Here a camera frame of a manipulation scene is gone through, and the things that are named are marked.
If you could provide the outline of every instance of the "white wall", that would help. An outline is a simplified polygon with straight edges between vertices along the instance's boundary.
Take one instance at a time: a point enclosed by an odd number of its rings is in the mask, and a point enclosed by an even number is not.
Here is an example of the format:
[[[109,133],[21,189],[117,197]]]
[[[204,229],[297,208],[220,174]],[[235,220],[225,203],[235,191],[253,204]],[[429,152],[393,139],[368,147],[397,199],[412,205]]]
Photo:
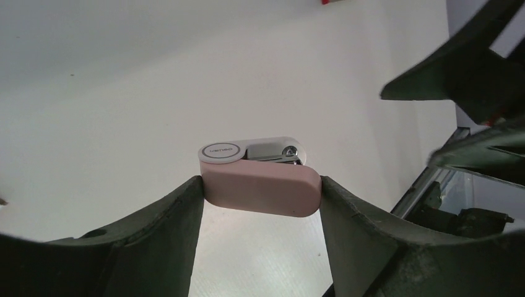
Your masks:
[[[4,0],[0,230],[80,236],[198,174],[200,146],[282,135],[390,209],[455,114],[378,93],[447,37],[444,0]],[[192,296],[320,296],[330,282],[318,214],[206,205]]]

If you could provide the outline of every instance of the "pink lock body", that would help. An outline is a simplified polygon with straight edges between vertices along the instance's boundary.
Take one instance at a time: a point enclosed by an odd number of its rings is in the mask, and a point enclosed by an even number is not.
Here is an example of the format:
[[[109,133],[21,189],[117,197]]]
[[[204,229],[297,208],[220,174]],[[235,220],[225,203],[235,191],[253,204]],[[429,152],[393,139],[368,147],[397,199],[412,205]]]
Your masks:
[[[204,197],[219,207],[307,217],[321,204],[321,177],[307,166],[250,160],[200,164]]]

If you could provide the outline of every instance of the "black plastic part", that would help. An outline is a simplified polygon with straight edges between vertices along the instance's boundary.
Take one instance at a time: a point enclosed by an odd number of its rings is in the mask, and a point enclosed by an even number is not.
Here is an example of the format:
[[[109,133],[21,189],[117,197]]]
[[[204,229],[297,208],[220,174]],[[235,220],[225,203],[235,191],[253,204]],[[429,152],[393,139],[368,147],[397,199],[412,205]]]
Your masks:
[[[335,296],[525,296],[525,232],[483,239],[440,233],[322,179]]]
[[[451,234],[468,238],[483,238],[500,234],[507,223],[514,223],[514,219],[506,213],[487,209],[462,209],[457,218],[453,220]]]
[[[428,165],[525,187],[525,116],[445,145]]]
[[[382,99],[451,99],[478,124],[523,114],[524,42],[508,59],[489,49],[523,3],[489,0],[443,46],[388,83]]]
[[[79,239],[0,235],[2,296],[187,296],[204,197],[191,178]]]

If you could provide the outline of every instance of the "silver bolt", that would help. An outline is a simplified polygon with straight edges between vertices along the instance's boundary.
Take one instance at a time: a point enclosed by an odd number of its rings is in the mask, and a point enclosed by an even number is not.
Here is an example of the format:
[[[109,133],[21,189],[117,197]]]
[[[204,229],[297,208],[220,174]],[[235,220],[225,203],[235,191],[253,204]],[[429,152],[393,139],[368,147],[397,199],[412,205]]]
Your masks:
[[[297,148],[294,146],[285,147],[282,150],[282,154],[289,157],[289,156],[297,156]]]

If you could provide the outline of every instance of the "round logo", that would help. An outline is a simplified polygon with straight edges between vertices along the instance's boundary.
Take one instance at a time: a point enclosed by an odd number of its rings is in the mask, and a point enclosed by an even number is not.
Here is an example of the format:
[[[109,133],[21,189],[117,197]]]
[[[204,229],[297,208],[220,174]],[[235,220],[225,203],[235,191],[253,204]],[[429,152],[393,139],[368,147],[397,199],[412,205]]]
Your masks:
[[[226,159],[235,156],[241,148],[235,144],[226,142],[220,144],[210,144],[202,149],[202,154],[212,159]]]

